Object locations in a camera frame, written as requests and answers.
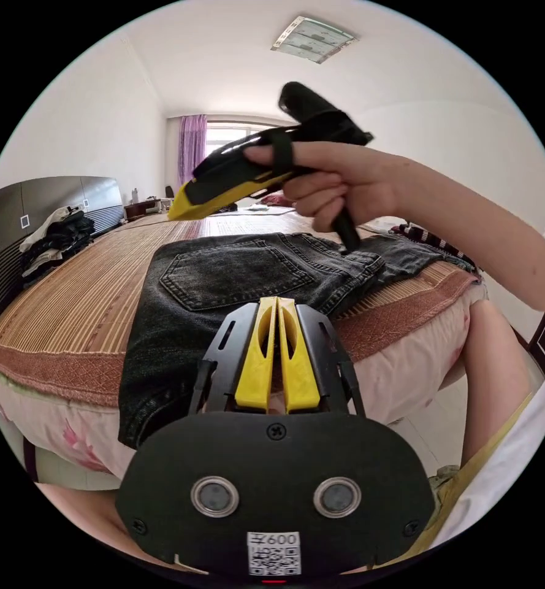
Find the bed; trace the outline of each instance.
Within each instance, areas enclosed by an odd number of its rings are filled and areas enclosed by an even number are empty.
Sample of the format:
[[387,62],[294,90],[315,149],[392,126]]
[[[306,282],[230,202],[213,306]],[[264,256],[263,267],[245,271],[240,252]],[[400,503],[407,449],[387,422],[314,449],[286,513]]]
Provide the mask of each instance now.
[[[118,389],[146,269],[162,244],[311,231],[294,211],[114,224],[84,251],[0,302],[0,416],[24,437],[90,471],[122,478],[134,453],[117,441]],[[371,236],[361,229],[362,236]],[[355,362],[367,415],[392,423],[462,374],[468,309],[486,292],[447,262],[373,294],[335,321]],[[282,411],[280,397],[273,407]]]

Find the leg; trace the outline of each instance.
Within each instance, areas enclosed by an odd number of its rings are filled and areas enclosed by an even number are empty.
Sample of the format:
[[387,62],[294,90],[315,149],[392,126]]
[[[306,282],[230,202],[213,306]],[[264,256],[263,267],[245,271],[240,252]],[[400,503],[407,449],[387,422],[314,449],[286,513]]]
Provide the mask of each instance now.
[[470,307],[470,329],[462,356],[468,380],[462,466],[530,394],[523,352],[505,317],[490,301]]

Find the striped cloth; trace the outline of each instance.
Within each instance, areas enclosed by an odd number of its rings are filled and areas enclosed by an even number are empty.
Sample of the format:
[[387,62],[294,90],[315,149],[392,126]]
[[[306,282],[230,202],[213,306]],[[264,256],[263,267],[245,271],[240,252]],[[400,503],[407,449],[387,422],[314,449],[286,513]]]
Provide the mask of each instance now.
[[[0,372],[39,393],[116,407],[132,321],[157,248],[211,235],[311,232],[294,213],[165,218],[152,215],[104,235],[19,295],[0,316]],[[356,362],[427,323],[473,281],[457,266],[437,262],[366,297],[334,325]]]

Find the sticker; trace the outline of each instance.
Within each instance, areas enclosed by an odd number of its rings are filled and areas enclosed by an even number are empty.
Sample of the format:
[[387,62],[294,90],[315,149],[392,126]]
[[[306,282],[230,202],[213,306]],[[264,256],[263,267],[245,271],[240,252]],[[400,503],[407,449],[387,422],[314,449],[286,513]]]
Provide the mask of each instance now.
[[301,574],[299,532],[248,532],[250,574],[263,577]]

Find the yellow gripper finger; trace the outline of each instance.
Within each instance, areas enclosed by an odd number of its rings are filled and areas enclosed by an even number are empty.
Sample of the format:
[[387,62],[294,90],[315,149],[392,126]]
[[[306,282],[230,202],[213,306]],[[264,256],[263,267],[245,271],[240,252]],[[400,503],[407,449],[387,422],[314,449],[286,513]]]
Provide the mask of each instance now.
[[223,207],[226,207],[233,202],[237,202],[242,198],[262,191],[269,186],[272,186],[273,184],[284,182],[291,176],[291,174],[292,173],[290,172],[281,176],[272,177],[270,172],[266,172],[255,180],[243,182],[242,184],[239,184],[230,190],[227,190],[215,196],[214,198],[211,198],[211,200],[208,202],[199,205],[192,204],[187,196],[187,190],[189,187],[191,187],[191,185],[198,183],[197,189],[200,185],[200,180],[192,179],[184,184],[176,193],[176,196],[174,197],[174,200],[168,209],[168,220],[189,221],[204,219],[205,217],[212,215],[219,209],[222,209]]
[[256,323],[235,391],[235,402],[239,407],[268,411],[274,361],[276,307],[275,296],[260,299]]
[[286,412],[315,409],[319,406],[319,389],[292,299],[278,300],[278,331]]

